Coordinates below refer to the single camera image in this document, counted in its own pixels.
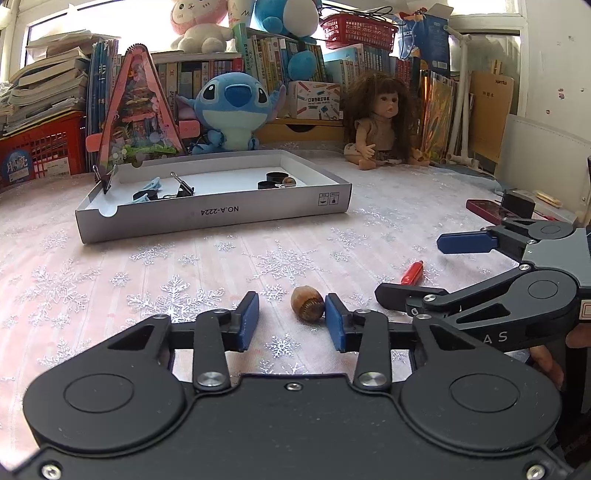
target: white tray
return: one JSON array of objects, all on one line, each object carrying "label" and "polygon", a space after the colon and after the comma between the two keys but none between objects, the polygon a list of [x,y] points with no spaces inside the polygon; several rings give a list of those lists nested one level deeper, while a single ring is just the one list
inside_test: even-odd
[{"label": "white tray", "polygon": [[[171,172],[195,188],[194,196],[129,204],[134,193],[160,177],[158,197],[176,195]],[[297,187],[258,190],[268,172],[283,171]],[[351,184],[283,150],[265,150],[144,162],[119,166],[107,194],[97,184],[76,209],[85,244],[214,226],[262,222],[349,208]]]}]

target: red phone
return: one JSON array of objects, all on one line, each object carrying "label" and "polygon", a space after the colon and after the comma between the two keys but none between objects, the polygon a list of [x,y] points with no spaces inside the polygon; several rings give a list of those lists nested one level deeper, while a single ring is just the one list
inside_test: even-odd
[{"label": "red phone", "polygon": [[513,212],[491,200],[468,200],[466,208],[493,225],[500,225],[503,218],[519,218]]}]

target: white plush toy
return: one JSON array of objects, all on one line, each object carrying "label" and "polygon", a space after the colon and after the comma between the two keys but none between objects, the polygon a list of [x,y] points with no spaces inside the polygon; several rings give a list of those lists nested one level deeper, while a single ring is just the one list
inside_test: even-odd
[{"label": "white plush toy", "polygon": [[232,30],[218,23],[227,13],[228,0],[178,0],[170,22],[180,36],[171,47],[185,53],[226,51],[226,42],[233,37]]}]

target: red marker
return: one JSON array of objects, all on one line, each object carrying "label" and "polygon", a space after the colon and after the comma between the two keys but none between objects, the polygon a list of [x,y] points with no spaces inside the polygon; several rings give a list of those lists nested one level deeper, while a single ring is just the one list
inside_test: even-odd
[{"label": "red marker", "polygon": [[401,285],[416,285],[423,276],[423,262],[413,263],[400,281]]}]

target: wooden ball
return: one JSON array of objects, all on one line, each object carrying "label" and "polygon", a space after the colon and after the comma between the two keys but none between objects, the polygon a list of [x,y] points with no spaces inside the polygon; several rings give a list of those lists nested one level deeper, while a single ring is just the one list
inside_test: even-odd
[{"label": "wooden ball", "polygon": [[303,322],[316,323],[324,314],[324,299],[315,288],[297,287],[291,294],[291,309]]}]

